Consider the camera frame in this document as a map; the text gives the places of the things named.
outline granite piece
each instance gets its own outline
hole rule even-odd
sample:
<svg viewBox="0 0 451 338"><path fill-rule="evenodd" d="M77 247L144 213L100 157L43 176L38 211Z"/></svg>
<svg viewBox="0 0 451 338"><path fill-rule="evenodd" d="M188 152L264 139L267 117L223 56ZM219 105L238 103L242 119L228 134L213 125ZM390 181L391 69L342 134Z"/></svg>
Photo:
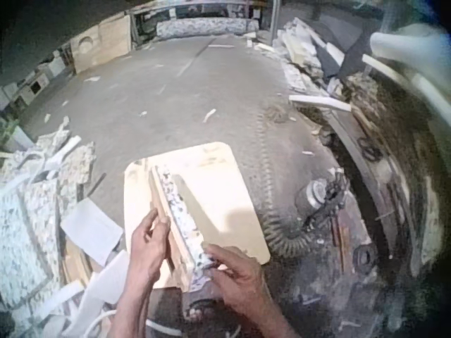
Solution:
<svg viewBox="0 0 451 338"><path fill-rule="evenodd" d="M78 186L91 179L91 167L95 161L94 142L79 146L64 160L58 174L58 205L63 220L77 205Z"/></svg>
<svg viewBox="0 0 451 338"><path fill-rule="evenodd" d="M31 311L28 303L24 303L17 309L11 311L16 326L10 337L21 337L24 332L32 327Z"/></svg>
<svg viewBox="0 0 451 338"><path fill-rule="evenodd" d="M51 134L39 136L36 147L42 149L47 158L52 157L61 148L64 142L69 138L69 130L58 130Z"/></svg>
<svg viewBox="0 0 451 338"><path fill-rule="evenodd" d="M51 277L18 193L2 198L0 238L0 292L9 309L17 308Z"/></svg>
<svg viewBox="0 0 451 338"><path fill-rule="evenodd" d="M24 202L30 224L53 275L52 279L30 299L32 313L35 313L54 292L63 286L58 243L57 189L58 180L55 179L31 184L24 191Z"/></svg>
<svg viewBox="0 0 451 338"><path fill-rule="evenodd" d="M64 159L58 174L60 183L88 183L91 178L91 165L95 159L94 142L76 148Z"/></svg>
<svg viewBox="0 0 451 338"><path fill-rule="evenodd" d="M156 25L156 35L161 39L228 33L242 35L258 30L258 21L241 18L190 18L163 21Z"/></svg>

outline wooden panel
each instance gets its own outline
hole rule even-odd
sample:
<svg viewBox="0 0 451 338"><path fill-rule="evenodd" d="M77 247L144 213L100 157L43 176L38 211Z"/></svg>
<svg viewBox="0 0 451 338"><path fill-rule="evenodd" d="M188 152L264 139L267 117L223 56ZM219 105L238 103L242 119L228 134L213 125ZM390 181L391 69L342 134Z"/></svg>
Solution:
<svg viewBox="0 0 451 338"><path fill-rule="evenodd" d="M130 16L119 13L70 41L75 70L80 73L128 54L131 50Z"/></svg>

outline rubble pile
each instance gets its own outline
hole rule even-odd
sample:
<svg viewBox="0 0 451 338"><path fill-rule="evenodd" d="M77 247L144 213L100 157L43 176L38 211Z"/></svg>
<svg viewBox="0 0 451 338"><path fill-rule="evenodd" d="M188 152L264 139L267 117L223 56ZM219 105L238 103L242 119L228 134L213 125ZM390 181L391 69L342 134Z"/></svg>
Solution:
<svg viewBox="0 0 451 338"><path fill-rule="evenodd" d="M5 158L0 168L1 311L15 322L10 337L36 335L39 309L66 283L59 226L77 205L96 159L93 142L76 147L80 138L70 138L68 123L65 118L56 132ZM52 313L64 314L61 307Z"/></svg>

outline wooden plank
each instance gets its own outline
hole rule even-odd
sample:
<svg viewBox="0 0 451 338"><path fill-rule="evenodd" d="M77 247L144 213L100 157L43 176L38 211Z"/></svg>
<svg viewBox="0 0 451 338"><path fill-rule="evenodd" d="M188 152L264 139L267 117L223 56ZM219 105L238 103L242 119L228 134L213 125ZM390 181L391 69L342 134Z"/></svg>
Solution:
<svg viewBox="0 0 451 338"><path fill-rule="evenodd" d="M175 280L178 281L178 286L182 289L182 292L188 292L195 267L194 260L171 212L155 167L151 169L149 183L152 192L152 202L155 208L158 209L159 215L167 215L171 219L171 231L168 237L171 253L171 272Z"/></svg>
<svg viewBox="0 0 451 338"><path fill-rule="evenodd" d="M130 29L130 16L120 13L72 38L70 49L77 73L128 54Z"/></svg>

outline right hand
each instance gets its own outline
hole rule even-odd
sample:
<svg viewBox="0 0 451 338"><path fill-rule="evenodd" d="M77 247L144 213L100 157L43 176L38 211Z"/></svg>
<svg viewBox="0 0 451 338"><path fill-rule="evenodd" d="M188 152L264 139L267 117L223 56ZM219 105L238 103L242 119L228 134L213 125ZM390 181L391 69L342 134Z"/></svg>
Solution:
<svg viewBox="0 0 451 338"><path fill-rule="evenodd" d="M269 294L259 262L235 246L221 248L215 244L205 244L204 250L228 268L212 268L206 272L219 288L224 303L255 323L270 318L267 316L271 315L276 305Z"/></svg>

